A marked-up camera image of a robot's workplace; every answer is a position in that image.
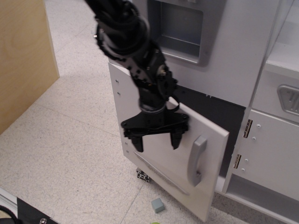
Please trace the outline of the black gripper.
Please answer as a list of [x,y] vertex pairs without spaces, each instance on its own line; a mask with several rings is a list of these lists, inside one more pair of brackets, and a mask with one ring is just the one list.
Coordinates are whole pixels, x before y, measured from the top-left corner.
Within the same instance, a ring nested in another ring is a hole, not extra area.
[[135,149],[143,152],[143,136],[169,133],[173,149],[177,149],[182,140],[182,135],[188,131],[189,116],[164,109],[162,112],[150,114],[140,112],[121,122],[124,136],[132,141]]

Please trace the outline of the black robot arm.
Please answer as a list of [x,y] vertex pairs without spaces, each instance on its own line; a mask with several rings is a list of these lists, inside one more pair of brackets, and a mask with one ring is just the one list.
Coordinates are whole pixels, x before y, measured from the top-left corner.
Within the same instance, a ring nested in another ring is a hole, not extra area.
[[179,147],[188,130],[189,117],[168,109],[177,80],[165,63],[161,49],[150,37],[150,26],[128,0],[89,0],[97,22],[98,47],[110,59],[126,68],[139,92],[140,113],[121,123],[124,136],[137,151],[143,151],[145,135],[169,133],[171,145]]

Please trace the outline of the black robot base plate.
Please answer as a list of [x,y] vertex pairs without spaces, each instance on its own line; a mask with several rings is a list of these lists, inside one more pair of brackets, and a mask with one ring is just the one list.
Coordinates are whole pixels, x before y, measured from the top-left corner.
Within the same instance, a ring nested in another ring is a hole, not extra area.
[[17,217],[21,224],[58,224],[56,220],[19,198],[17,198]]

